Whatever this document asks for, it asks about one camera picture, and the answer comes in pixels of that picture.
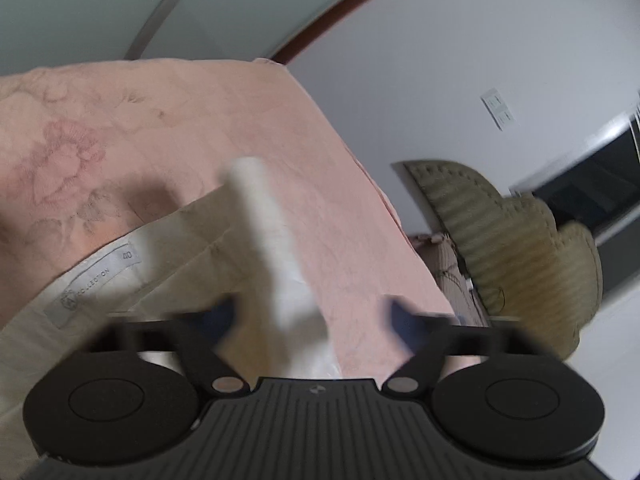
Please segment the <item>white lace pants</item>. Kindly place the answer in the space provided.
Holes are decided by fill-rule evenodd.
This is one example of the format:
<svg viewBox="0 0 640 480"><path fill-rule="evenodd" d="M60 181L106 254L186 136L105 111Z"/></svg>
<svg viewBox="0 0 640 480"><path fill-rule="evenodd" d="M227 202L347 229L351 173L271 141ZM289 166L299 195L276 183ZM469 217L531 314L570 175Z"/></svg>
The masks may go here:
<svg viewBox="0 0 640 480"><path fill-rule="evenodd" d="M249 382L341 374L328 324L296 260L262 162L232 162L220 188L99 249L1 332L1 474L37 459L22 407L30 388L107 323L158 321L238 300L220 355Z"/></svg>

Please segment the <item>frosted floral wardrobe door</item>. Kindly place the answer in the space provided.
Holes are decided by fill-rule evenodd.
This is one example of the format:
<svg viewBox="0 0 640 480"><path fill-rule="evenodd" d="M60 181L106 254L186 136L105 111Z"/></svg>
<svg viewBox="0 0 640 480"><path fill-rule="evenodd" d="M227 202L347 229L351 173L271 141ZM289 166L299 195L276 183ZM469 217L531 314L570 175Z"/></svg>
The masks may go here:
<svg viewBox="0 0 640 480"><path fill-rule="evenodd" d="M1 71L271 58L341 0L1 0Z"/></svg>

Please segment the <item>olive green padded headboard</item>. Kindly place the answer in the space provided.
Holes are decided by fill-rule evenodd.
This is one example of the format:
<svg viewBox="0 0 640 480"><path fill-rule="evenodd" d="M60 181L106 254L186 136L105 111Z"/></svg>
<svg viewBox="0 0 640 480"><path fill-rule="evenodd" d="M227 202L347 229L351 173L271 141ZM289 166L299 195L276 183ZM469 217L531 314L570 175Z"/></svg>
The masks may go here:
<svg viewBox="0 0 640 480"><path fill-rule="evenodd" d="M405 167L454 242L487 313L515 318L560 359L602 304L600 257L581 223L558 226L549 206L506 197L476 170L444 160Z"/></svg>

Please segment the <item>white wall socket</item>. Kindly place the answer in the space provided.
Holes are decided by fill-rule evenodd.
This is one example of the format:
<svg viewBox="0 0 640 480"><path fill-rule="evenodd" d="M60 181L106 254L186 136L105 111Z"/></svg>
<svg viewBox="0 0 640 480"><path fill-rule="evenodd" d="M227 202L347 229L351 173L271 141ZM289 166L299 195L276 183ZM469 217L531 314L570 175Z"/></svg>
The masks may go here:
<svg viewBox="0 0 640 480"><path fill-rule="evenodd" d="M486 91L480 96L480 99L500 131L514 123L513 113L497 89Z"/></svg>

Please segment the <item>brown wooden wardrobe frame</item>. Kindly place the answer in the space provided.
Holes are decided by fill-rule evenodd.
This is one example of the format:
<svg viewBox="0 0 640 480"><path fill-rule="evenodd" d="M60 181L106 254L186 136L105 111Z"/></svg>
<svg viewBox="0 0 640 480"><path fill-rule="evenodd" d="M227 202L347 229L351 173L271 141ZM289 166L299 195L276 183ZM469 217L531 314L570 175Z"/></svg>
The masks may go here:
<svg viewBox="0 0 640 480"><path fill-rule="evenodd" d="M290 40L270 56L270 60L283 65L288 64L339 21L344 20L346 16L358 10L368 1L370 0L338 0L299 32L296 32Z"/></svg>

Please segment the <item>pink bed sheet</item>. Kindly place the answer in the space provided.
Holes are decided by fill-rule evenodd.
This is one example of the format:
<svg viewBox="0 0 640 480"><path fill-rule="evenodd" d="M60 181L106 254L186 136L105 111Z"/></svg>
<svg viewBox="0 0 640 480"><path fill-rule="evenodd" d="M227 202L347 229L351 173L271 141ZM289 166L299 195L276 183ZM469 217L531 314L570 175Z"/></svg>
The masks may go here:
<svg viewBox="0 0 640 480"><path fill-rule="evenodd" d="M447 314L392 204L304 88L264 60L108 62L1 81L1 317L258 157L348 376L404 360L385 300Z"/></svg>

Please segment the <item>dark window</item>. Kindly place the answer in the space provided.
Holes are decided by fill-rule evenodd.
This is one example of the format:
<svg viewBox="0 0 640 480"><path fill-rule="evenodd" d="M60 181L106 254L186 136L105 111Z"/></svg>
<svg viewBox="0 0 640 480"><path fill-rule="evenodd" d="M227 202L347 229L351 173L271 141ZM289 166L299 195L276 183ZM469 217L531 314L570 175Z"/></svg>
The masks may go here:
<svg viewBox="0 0 640 480"><path fill-rule="evenodd" d="M558 226L577 221L593 236L612 302L639 283L639 109L625 110L575 151L512 186L551 209Z"/></svg>

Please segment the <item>beige patterned mattress cover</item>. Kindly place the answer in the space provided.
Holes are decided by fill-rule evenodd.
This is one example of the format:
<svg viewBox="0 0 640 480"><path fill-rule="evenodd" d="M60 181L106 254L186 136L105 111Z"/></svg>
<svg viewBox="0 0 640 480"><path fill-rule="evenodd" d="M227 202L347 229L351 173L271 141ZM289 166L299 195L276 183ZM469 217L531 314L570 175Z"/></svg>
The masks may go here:
<svg viewBox="0 0 640 480"><path fill-rule="evenodd" d="M410 242L444 294L458 323L465 326L489 325L480 298L471 279L463 272L462 262L450 237L444 233L421 234Z"/></svg>

